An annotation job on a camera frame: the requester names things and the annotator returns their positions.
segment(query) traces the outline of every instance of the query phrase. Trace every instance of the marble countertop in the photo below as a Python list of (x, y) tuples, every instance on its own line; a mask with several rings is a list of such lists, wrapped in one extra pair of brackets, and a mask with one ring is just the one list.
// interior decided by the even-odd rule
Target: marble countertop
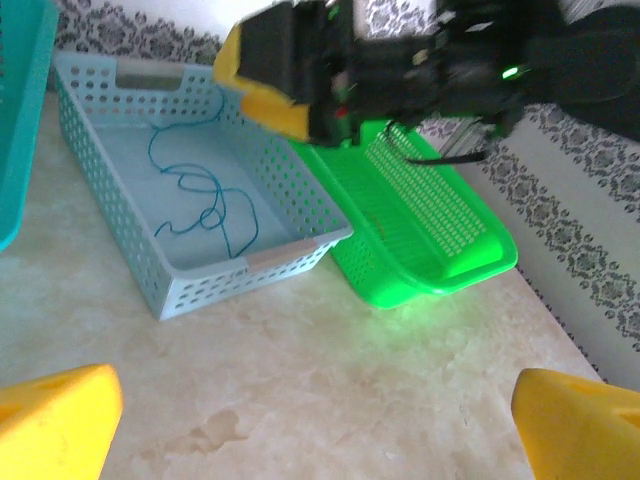
[(0, 254), (0, 322), (0, 385), (115, 366), (125, 411), (105, 479), (531, 479), (510, 413), (518, 374), (598, 378), (515, 270), (376, 311), (326, 257), (157, 322), (52, 94), (24, 224)]

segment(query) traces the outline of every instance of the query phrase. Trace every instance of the green basket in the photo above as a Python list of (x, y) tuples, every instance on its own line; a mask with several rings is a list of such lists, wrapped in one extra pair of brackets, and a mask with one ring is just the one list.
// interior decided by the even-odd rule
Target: green basket
[(0, 0), (0, 251), (22, 222), (57, 24), (47, 0)]
[(360, 147), (292, 143), (353, 224), (353, 236), (332, 253), (356, 292), (375, 307), (394, 308), (515, 266), (513, 238), (453, 167), (408, 164), (407, 157), (438, 153), (417, 132), (385, 127), (365, 124)]

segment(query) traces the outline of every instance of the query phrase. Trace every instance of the plastic basket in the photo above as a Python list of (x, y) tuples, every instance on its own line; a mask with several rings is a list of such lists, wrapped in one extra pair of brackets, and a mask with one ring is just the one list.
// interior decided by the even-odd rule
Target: plastic basket
[(46, 0), (0, 2), (0, 251), (22, 222), (57, 22)]
[(379, 308), (417, 295), (446, 295), (512, 268), (514, 241), (485, 203), (416, 132), (372, 122), (362, 146), (322, 149), (294, 144), (342, 208), (354, 235), (333, 255), (358, 294)]
[[(64, 137), (156, 318), (309, 270), (352, 233), (289, 144), (243, 118), (239, 95), (210, 83), (211, 68), (67, 52), (54, 64)], [(147, 84), (166, 89), (139, 88)], [(220, 230), (157, 235), (167, 219), (190, 223), (203, 204), (152, 167), (150, 138), (155, 127), (207, 119), (167, 130), (155, 161), (197, 163), (247, 193), (259, 234), (240, 256), (229, 255)], [(234, 211), (226, 235), (241, 246), (255, 225), (247, 208)]]

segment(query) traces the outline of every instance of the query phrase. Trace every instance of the teal string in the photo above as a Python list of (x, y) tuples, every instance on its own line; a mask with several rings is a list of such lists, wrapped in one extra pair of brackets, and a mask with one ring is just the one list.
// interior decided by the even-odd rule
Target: teal string
[[(153, 135), (151, 136), (151, 140), (149, 141), (149, 145), (147, 146), (147, 156), (149, 157), (149, 162), (151, 165), (158, 170), (161, 175), (172, 175), (178, 177), (178, 188), (193, 194), (199, 195), (210, 195), (213, 196), (211, 206), (205, 208), (200, 214), (199, 218), (183, 229), (174, 228), (172, 221), (166, 221), (162, 225), (158, 227), (155, 232), (155, 237), (157, 237), (164, 229), (168, 228), (171, 233), (174, 235), (185, 235), (197, 229), (198, 227), (206, 230), (213, 231), (216, 229), (220, 229), (222, 231), (222, 235), (224, 237), (225, 244), (227, 246), (227, 253), (229, 258), (238, 258), (244, 252), (247, 251), (251, 245), (255, 243), (258, 239), (258, 235), (260, 234), (260, 227), (258, 225), (258, 215), (256, 214), (256, 208), (251, 200), (251, 197), (242, 190), (241, 188), (223, 188), (220, 184), (218, 178), (211, 172), (209, 169), (203, 167), (202, 165), (198, 165), (195, 163), (177, 163), (174, 165), (169, 165), (167, 167), (160, 166), (153, 157), (153, 144), (155, 143), (158, 136), (169, 130), (174, 130), (177, 128), (194, 128), (202, 125), (207, 125), (217, 121), (222, 114), (224, 107), (226, 106), (226, 97), (222, 89), (218, 87), (218, 91), (220, 92), (221, 105), (218, 112), (210, 119), (201, 120), (198, 122), (186, 122), (186, 123), (174, 123), (167, 127), (158, 127), (156, 125), (151, 125), (151, 128), (154, 130)], [(201, 181), (205, 181), (211, 184), (209, 188), (195, 188), (193, 186), (189, 186), (186, 184), (189, 180), (199, 179)], [(251, 212), (253, 215), (253, 221), (255, 224), (255, 234), (253, 238), (249, 240), (237, 253), (232, 253), (231, 242), (229, 240), (229, 236), (227, 234), (227, 229), (225, 227), (225, 223), (227, 221), (227, 199), (226, 196), (229, 194), (238, 194), (244, 197), (251, 207)]]

